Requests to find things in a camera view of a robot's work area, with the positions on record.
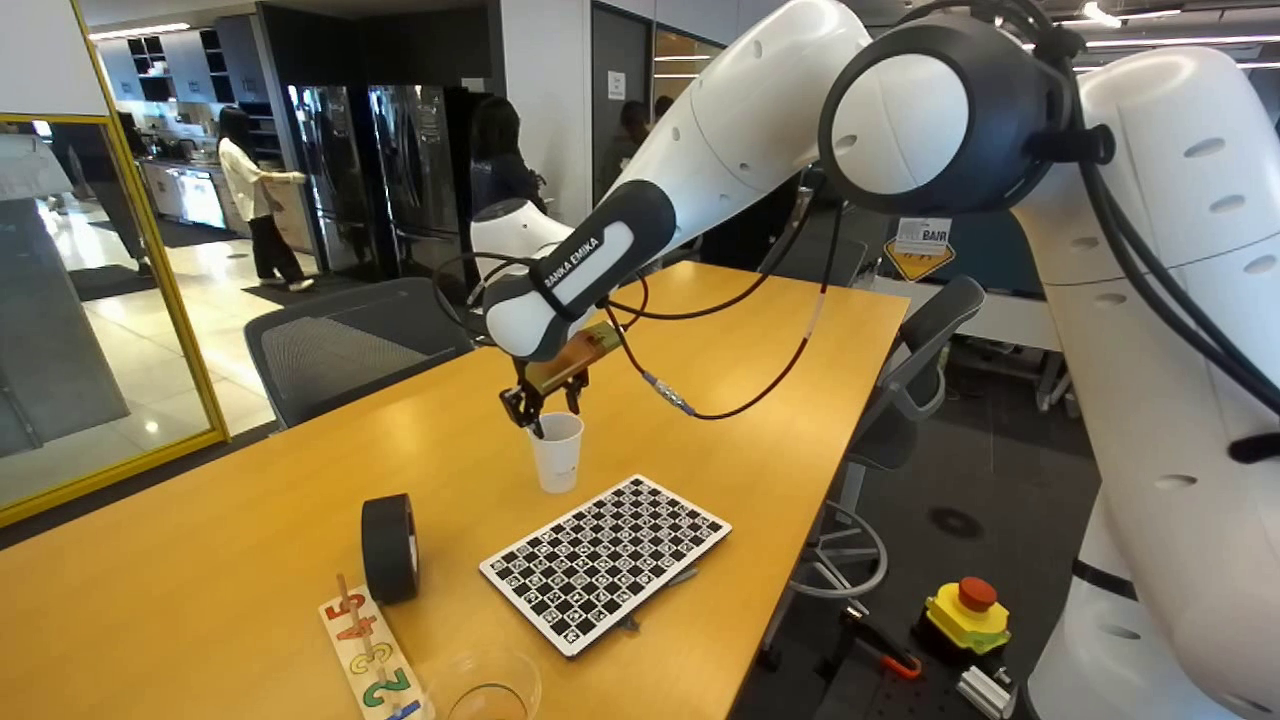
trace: red button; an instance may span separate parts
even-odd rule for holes
[[[960,603],[972,612],[989,612],[996,603],[996,588],[980,575],[960,575]]]

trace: black chair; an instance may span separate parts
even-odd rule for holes
[[[840,488],[823,507],[819,534],[809,539],[794,594],[818,599],[855,599],[889,571],[889,550],[867,520],[855,515],[855,488],[867,469],[906,469],[917,453],[921,426],[943,409],[950,345],[985,306],[972,278],[950,279],[921,306],[897,338],[876,379],[867,412],[851,436]]]
[[[301,426],[478,350],[428,278],[306,298],[245,323],[282,426]]]

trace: black and white checkerboard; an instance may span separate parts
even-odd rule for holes
[[[578,658],[727,537],[727,524],[649,478],[630,478],[482,571]]]

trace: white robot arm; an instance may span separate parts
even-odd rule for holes
[[[1074,38],[1028,0],[1009,7],[1032,51],[951,13],[871,43],[837,0],[786,3],[677,102],[581,228],[485,291],[490,338],[554,355],[617,283],[811,161],[897,217],[1014,209],[1105,474],[1105,545],[1086,559],[1136,588],[1074,588],[1038,707],[1280,715],[1280,478],[1228,457],[1280,428],[1278,133],[1220,51],[1144,51],[1075,88]],[[1116,627],[1148,643],[1111,650]]]

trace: wooden table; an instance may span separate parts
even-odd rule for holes
[[[724,302],[749,278],[677,263],[654,310]],[[727,409],[787,360],[811,283],[773,279],[700,323],[635,323],[635,351],[684,397]],[[584,469],[536,488],[495,392],[500,351],[473,351],[361,406],[0,554],[0,715],[39,720],[349,720],[358,699],[315,607],[361,584],[361,503],[416,503],[420,595],[390,607],[420,684],[478,684],[473,659],[536,671],[536,715],[724,715],[871,392],[906,302],[833,289],[798,376],[727,426],[656,401],[617,351],[584,397]],[[564,659],[482,575],[482,559],[630,474],[724,515],[696,575]]]

